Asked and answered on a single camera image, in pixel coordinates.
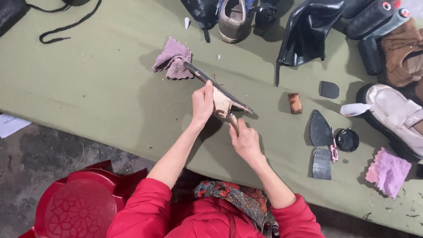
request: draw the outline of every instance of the red jacket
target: red jacket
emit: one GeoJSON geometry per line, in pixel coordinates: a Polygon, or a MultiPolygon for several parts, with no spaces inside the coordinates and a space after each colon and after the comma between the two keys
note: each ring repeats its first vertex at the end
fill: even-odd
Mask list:
{"type": "MultiPolygon", "coordinates": [[[[155,179],[143,179],[125,208],[118,212],[108,238],[210,237],[254,238],[264,236],[250,219],[226,200],[207,197],[170,204],[172,193],[155,179]]],[[[282,238],[324,238],[301,195],[287,208],[271,208],[282,238]]]]}

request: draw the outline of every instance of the red sleeve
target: red sleeve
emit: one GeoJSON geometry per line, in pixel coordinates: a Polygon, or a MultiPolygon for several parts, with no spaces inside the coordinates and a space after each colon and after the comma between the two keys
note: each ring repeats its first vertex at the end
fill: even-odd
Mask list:
{"type": "Polygon", "coordinates": [[[125,208],[112,220],[107,237],[165,237],[169,232],[171,197],[172,193],[164,183],[143,179],[125,208]]]}
{"type": "Polygon", "coordinates": [[[316,222],[316,217],[311,212],[304,198],[295,194],[296,201],[289,207],[274,209],[272,214],[279,224],[280,237],[284,238],[324,238],[320,231],[320,225],[316,222]]]}

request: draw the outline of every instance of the concrete floor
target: concrete floor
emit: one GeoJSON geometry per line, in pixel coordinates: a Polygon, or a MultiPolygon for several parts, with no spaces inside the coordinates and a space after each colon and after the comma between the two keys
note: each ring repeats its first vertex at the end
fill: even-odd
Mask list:
{"type": "MultiPolygon", "coordinates": [[[[37,203],[54,181],[99,161],[130,174],[154,162],[99,142],[31,124],[0,139],[0,237],[15,238],[34,223],[37,203]]],[[[310,205],[327,238],[415,238],[401,231],[310,205]]]]}

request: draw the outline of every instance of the cloth rag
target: cloth rag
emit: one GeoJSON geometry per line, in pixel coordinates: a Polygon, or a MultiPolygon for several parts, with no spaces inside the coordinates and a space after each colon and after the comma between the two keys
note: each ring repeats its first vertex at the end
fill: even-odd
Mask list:
{"type": "Polygon", "coordinates": [[[167,79],[194,78],[194,75],[184,67],[184,62],[191,63],[191,51],[179,41],[169,37],[165,49],[157,57],[153,72],[168,70],[167,79]]]}
{"type": "Polygon", "coordinates": [[[395,199],[410,169],[409,162],[382,148],[374,157],[374,163],[366,173],[366,180],[376,183],[378,189],[395,199]]]}

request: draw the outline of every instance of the hand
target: hand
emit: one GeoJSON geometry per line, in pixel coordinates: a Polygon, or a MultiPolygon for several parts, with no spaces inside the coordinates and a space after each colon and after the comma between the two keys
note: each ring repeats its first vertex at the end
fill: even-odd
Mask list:
{"type": "Polygon", "coordinates": [[[208,80],[204,87],[192,94],[192,123],[204,127],[213,109],[213,84],[208,80]]]}
{"type": "Polygon", "coordinates": [[[232,138],[232,145],[235,151],[241,156],[247,164],[256,169],[262,163],[266,163],[266,157],[260,151],[258,143],[258,133],[253,128],[248,128],[243,119],[238,119],[239,136],[232,125],[230,125],[229,134],[232,138]]]}

